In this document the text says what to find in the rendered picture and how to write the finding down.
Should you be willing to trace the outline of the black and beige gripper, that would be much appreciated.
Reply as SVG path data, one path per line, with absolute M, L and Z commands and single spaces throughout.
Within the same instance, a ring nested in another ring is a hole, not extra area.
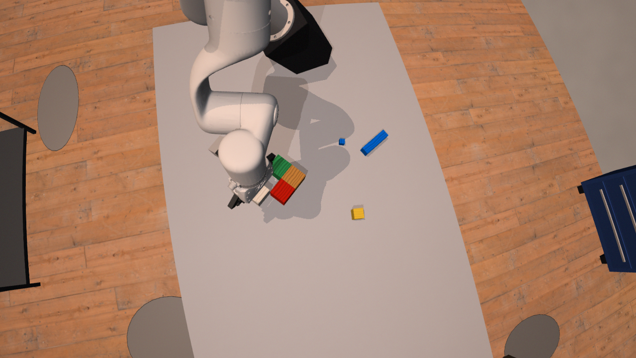
M 250 203 L 253 198 L 257 195 L 257 193 L 259 193 L 259 191 L 263 188 L 263 186 L 266 184 L 266 182 L 268 182 L 269 178 L 272 177 L 273 175 L 273 159 L 275 159 L 275 155 L 273 153 L 269 154 L 269 156 L 265 157 L 266 158 L 266 165 L 267 165 L 267 175 L 264 178 L 263 183 L 261 182 L 261 184 L 254 186 L 253 188 L 237 188 L 232 190 L 232 192 L 234 193 L 233 197 L 231 198 L 231 201 L 229 202 L 228 207 L 233 209 L 235 206 L 239 206 L 241 204 L 241 202 L 243 202 L 243 204 L 246 203 Z

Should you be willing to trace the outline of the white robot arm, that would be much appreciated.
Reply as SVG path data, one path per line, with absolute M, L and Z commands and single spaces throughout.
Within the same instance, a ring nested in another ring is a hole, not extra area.
M 208 26 L 209 41 L 189 76 L 189 97 L 202 131 L 219 136 L 208 149 L 229 173 L 231 190 L 263 182 L 266 151 L 279 105 L 268 93 L 212 91 L 210 75 L 260 54 L 284 38 L 295 22 L 286 0 L 179 0 L 184 15 Z M 271 9 L 272 6 L 272 9 Z

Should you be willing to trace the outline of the orange cube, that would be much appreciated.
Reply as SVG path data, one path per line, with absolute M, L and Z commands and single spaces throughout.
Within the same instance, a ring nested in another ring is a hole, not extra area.
M 289 167 L 288 171 L 283 175 L 283 177 L 281 177 L 281 179 L 283 179 L 285 182 L 288 182 L 288 184 L 293 186 L 296 191 L 297 188 L 304 181 L 305 176 L 306 175 L 304 173 L 302 173 L 299 169 L 296 169 L 296 167 L 292 165 Z

